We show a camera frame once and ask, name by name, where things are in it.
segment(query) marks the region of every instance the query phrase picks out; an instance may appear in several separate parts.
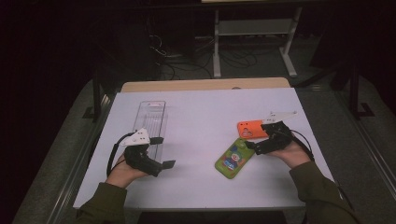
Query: transparent container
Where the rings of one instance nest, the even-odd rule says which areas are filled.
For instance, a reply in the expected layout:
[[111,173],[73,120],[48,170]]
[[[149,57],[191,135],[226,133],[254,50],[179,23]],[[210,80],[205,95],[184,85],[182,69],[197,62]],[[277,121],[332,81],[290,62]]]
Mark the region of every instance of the transparent container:
[[[148,136],[165,138],[166,131],[166,102],[165,101],[143,101],[140,103],[136,120],[134,121],[134,132],[145,128]],[[163,144],[150,145],[148,156],[157,161],[161,161]]]

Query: white tabletop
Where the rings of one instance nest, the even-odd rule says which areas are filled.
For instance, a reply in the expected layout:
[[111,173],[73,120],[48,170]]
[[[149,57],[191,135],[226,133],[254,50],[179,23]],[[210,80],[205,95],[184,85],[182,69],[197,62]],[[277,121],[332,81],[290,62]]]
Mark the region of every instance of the white tabletop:
[[[128,187],[126,208],[265,210],[304,206],[297,197],[289,167],[280,159],[253,155],[234,179],[227,179],[215,168],[216,160],[238,137],[236,123],[264,119],[271,111],[298,112],[284,123],[308,139],[319,169],[332,180],[293,88],[127,92],[118,93],[115,98],[74,207],[87,202],[98,183],[106,179],[111,149],[133,130],[143,101],[166,102],[168,118],[162,159],[176,160],[176,164],[158,177],[133,182]],[[122,151],[120,147],[116,159]]]

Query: olive green sleeve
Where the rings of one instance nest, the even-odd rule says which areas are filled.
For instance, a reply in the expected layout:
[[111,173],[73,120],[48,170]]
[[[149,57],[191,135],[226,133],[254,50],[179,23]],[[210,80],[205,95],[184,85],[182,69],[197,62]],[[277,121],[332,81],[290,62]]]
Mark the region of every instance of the olive green sleeve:
[[100,183],[93,197],[78,209],[76,223],[125,223],[126,189]]
[[305,202],[309,223],[361,223],[330,179],[310,161],[292,170],[290,175]]

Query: hand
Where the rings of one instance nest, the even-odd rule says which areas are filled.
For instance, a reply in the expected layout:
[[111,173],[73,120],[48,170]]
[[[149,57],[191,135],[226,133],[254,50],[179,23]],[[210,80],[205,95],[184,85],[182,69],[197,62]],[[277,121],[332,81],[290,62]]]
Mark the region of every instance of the hand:
[[137,178],[148,175],[128,165],[125,161],[123,153],[117,160],[116,164],[117,165],[113,168],[106,180],[107,184],[125,189]]
[[311,161],[308,155],[306,155],[305,151],[294,141],[292,141],[284,149],[270,152],[267,155],[280,158],[291,169],[300,164]]

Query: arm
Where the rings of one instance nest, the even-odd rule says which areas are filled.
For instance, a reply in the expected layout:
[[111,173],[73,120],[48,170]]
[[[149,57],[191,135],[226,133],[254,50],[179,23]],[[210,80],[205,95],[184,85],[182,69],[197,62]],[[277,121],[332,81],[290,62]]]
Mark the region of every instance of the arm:
[[291,142],[282,150],[269,153],[290,168],[299,199],[306,204],[309,223],[360,223],[337,186],[326,178],[298,144]]
[[78,209],[76,223],[125,223],[123,206],[128,187],[134,180],[146,176],[126,164],[123,155],[105,183],[100,183],[93,197]]

